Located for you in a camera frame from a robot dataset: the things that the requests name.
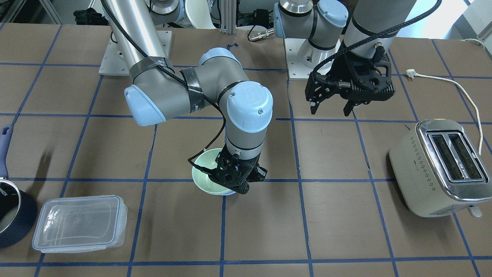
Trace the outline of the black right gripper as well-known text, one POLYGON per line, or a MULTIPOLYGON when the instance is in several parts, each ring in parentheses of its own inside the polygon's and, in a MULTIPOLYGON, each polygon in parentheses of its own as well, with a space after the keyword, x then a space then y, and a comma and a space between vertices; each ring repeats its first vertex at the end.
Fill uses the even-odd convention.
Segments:
POLYGON ((268 170, 259 165, 260 156, 253 159, 239 159, 238 154, 220 151, 215 161, 216 168, 211 170, 212 182, 226 187, 236 193, 246 194, 250 182, 264 181, 268 170))

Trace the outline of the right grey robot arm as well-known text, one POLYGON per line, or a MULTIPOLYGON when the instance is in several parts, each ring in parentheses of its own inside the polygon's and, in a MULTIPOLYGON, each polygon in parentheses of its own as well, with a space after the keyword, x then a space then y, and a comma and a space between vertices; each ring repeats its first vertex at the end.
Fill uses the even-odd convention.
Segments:
POLYGON ((238 59, 223 47, 204 53, 195 68, 176 72, 144 0, 101 3, 132 78, 124 95, 137 124, 160 124, 212 106, 223 117, 224 147, 215 168, 193 161, 206 149, 189 163, 211 182, 239 194, 248 193, 250 183, 263 181, 267 170, 259 158, 273 117, 268 88, 250 81, 238 59))

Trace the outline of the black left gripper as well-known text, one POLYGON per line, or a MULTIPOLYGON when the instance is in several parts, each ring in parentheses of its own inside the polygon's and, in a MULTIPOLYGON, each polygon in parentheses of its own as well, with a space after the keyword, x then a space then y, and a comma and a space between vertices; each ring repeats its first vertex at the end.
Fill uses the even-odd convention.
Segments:
POLYGON ((343 107, 345 117, 357 105, 387 101, 395 94, 391 71, 387 53, 379 51, 370 58, 362 58, 351 52, 335 58, 326 74, 309 74, 305 97, 310 102, 311 115, 316 114, 321 102, 335 94, 347 100, 343 107))

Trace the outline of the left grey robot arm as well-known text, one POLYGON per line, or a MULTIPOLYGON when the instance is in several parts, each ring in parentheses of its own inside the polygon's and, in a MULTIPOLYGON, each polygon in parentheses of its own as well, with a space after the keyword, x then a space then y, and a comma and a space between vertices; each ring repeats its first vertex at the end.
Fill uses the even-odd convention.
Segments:
POLYGON ((279 0, 273 8, 274 32, 280 38, 303 39, 300 58, 310 68, 305 98, 315 114, 334 95, 347 100, 343 113, 395 94, 388 49, 392 30, 355 49, 350 46, 404 23, 414 0, 359 0, 352 13, 339 0, 279 0))

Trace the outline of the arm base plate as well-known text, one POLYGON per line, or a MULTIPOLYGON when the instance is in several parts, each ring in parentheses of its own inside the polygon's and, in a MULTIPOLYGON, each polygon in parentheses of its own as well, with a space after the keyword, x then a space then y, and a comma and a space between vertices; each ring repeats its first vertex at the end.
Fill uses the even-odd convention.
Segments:
MULTIPOLYGON (((165 54, 169 56, 172 32, 170 30, 158 30, 157 33, 165 54)), ((108 77, 128 77, 130 75, 119 45, 112 40, 109 40, 107 44, 98 72, 100 75, 108 77)))
POLYGON ((313 69, 329 56, 337 53, 341 41, 330 50, 313 47, 307 39, 286 38, 284 40, 285 57, 290 80, 306 80, 313 69))

